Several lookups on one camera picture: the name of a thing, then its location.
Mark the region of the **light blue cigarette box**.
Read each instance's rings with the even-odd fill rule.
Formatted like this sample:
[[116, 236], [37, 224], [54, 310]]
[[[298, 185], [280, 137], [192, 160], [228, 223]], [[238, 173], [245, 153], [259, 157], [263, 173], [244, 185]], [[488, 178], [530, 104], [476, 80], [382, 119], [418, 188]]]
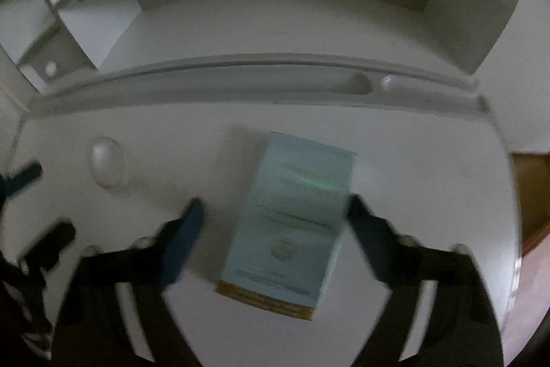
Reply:
[[311, 320], [338, 257], [355, 159], [345, 149], [270, 134], [217, 292]]

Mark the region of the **clear round plastic lid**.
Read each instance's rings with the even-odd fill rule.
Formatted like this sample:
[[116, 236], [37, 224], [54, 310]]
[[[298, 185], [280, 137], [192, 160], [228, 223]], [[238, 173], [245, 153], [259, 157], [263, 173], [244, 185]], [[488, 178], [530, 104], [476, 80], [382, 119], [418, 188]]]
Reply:
[[114, 139], [106, 136], [94, 139], [89, 145], [88, 165], [95, 183], [104, 189], [121, 189], [128, 183], [128, 158]]

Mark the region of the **pink bed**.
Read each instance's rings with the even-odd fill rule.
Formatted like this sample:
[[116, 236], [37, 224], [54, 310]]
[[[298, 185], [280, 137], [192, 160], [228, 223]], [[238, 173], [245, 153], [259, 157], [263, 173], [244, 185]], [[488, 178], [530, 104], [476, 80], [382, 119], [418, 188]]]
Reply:
[[549, 232], [529, 243], [512, 311], [503, 331], [504, 364], [528, 344], [549, 308]]

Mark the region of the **white desk with shelves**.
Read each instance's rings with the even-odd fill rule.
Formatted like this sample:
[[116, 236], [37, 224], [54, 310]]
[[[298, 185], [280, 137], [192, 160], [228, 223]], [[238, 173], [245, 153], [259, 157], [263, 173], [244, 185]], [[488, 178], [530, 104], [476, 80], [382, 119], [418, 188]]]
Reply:
[[[21, 192], [1, 194], [9, 263], [56, 221], [76, 228], [42, 271], [50, 351], [80, 258], [149, 246], [198, 198], [204, 225], [163, 294], [197, 366], [356, 366], [390, 291], [347, 212], [311, 320], [217, 292], [272, 133], [354, 152], [350, 197], [425, 247], [468, 250], [501, 329], [520, 226], [507, 151], [474, 72], [517, 2], [1, 0], [8, 91], [26, 112], [14, 174], [42, 166]], [[90, 174], [100, 136], [127, 155], [121, 189]]]

